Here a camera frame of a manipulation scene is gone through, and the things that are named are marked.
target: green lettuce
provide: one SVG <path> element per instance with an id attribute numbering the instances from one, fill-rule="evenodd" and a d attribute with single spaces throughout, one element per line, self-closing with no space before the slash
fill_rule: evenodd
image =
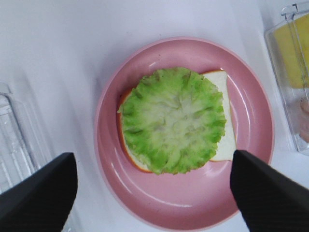
<path id="1" fill-rule="evenodd" d="M 225 134 L 222 92 L 183 67 L 144 76 L 118 112 L 126 145 L 156 174 L 202 167 Z"/>

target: sandwich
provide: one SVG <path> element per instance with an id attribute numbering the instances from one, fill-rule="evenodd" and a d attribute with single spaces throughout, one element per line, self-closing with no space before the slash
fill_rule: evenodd
<path id="1" fill-rule="evenodd" d="M 184 68 L 144 76 L 121 96 L 119 138 L 138 169 L 186 173 L 208 161 L 232 160 L 236 149 L 227 74 Z"/>

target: pink plate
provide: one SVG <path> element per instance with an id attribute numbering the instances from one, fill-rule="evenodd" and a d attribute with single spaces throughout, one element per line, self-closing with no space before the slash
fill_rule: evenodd
<path id="1" fill-rule="evenodd" d="M 238 210 L 229 186 L 231 162 L 207 162 L 186 174 L 143 173 L 124 155 L 117 133 L 120 95 L 135 87 L 143 75 L 175 66 L 198 73 L 227 71 L 237 148 L 269 163 L 274 145 L 272 114 L 256 76 L 232 52 L 191 37 L 150 44 L 116 71 L 98 104 L 95 146 L 103 177 L 125 208 L 161 228 L 198 230 L 216 225 Z"/>

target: plastic container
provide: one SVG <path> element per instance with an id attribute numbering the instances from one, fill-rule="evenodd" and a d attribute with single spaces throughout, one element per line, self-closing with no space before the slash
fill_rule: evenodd
<path id="1" fill-rule="evenodd" d="M 42 130 L 31 98 L 19 101 L 10 88 L 0 82 L 0 194 L 26 179 L 56 155 Z M 63 232 L 77 231 L 73 208 Z"/>
<path id="2" fill-rule="evenodd" d="M 309 155 L 309 1 L 285 7 L 281 15 L 265 39 L 295 148 Z"/>

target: white table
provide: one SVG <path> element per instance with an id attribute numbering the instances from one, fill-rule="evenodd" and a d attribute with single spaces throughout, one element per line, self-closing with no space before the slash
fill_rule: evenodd
<path id="1" fill-rule="evenodd" d="M 271 166 L 309 188 L 309 157 L 295 152 L 264 31 L 298 0 L 1 0 L 0 80 L 26 80 L 55 154 L 73 151 L 79 171 L 76 231 L 160 231 L 123 209 L 101 178 L 94 116 L 104 85 L 133 52 L 159 39 L 195 36 L 238 54 L 257 74 L 275 120 Z M 207 232 L 248 232 L 240 213 Z"/>

